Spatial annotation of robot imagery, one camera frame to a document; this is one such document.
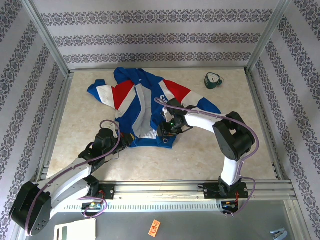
beige floor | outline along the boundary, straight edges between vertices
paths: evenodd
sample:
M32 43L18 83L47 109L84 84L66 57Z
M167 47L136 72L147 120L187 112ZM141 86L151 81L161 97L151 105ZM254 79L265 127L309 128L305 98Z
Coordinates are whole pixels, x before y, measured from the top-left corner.
M275 179L266 142L243 69L147 69L148 72L181 84L201 94L219 107L222 113L238 112L245 123L255 130L260 149L248 159L242 175L258 180ZM222 76L222 86L209 90L204 85L207 72ZM57 136L48 176L52 176L77 158L88 143L95 139L99 123L114 120L115 110L98 102L87 88L96 79L105 79L115 86L113 71L76 72ZM217 180L224 164L216 137L194 128L176 139L173 149L160 147L127 148L119 159L102 166L93 175L103 181L149 180Z

wall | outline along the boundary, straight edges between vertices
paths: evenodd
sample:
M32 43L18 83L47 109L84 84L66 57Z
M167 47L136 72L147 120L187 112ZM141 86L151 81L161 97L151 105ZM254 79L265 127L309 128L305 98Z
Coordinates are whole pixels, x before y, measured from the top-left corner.
M278 0L35 0L70 69L244 67Z
M290 3L252 74L312 239L320 239L319 3Z
M37 172L64 77L17 0L0 0L0 240L9 211Z

sleeve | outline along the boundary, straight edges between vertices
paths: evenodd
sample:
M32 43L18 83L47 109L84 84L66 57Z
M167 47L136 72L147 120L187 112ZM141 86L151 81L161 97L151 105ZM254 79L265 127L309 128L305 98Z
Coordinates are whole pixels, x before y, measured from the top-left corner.
M201 110L221 114L219 108L203 96L173 81L163 80L166 88L174 95L183 107L195 106Z
M135 93L135 84L131 80L124 81L116 87L107 85L105 80L96 80L87 92L92 94L99 102L119 110L124 100Z

orange tag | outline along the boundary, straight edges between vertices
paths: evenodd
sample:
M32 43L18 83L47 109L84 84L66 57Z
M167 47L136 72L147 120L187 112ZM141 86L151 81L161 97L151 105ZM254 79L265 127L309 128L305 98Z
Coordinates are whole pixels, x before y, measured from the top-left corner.
M150 231L149 231L149 235L152 237L156 237L159 226L160 226L161 222L157 221L157 220L153 220L153 223L151 225Z

red stripe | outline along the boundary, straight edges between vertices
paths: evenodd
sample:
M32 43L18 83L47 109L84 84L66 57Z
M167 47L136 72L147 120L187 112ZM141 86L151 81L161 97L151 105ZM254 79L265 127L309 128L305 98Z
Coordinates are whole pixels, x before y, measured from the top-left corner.
M131 81L124 81L118 84L116 87L112 87L112 94L113 94L113 101L114 101L114 108L119 110L121 104L127 97L128 93L132 89L135 84Z
M168 88L170 92L174 95L174 97L178 100L179 103L191 92L190 89L181 86L173 81L168 81L163 79L164 84Z

